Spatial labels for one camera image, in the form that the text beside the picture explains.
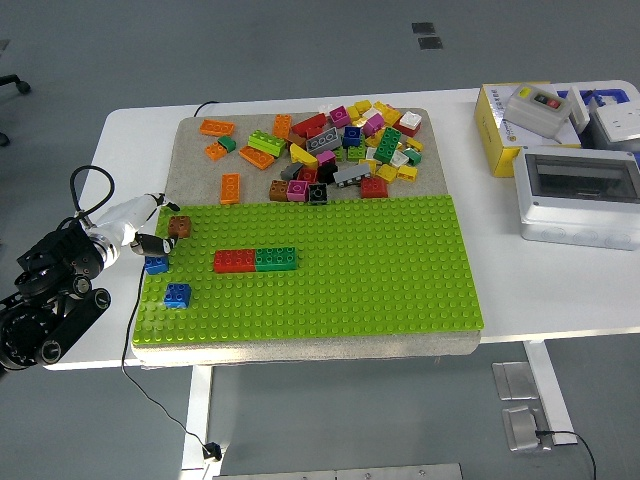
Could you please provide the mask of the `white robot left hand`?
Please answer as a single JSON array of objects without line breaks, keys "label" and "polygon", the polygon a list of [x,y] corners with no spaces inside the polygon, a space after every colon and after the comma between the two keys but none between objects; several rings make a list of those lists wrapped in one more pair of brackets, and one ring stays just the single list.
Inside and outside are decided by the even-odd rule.
[{"label": "white robot left hand", "polygon": [[118,259],[121,248],[134,241],[135,234],[161,206],[180,211],[180,207],[168,200],[164,193],[145,194],[109,208],[96,224],[86,230],[102,254],[105,267]]}]

